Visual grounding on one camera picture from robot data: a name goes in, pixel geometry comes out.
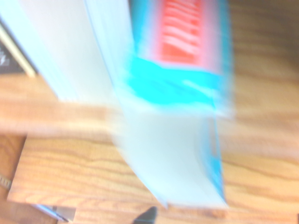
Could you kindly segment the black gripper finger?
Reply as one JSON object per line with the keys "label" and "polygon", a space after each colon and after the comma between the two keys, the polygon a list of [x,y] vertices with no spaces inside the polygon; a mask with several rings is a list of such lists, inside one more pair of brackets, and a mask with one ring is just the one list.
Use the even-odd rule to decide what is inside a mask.
{"label": "black gripper finger", "polygon": [[157,207],[152,206],[147,211],[134,219],[134,222],[155,222],[157,216]]}

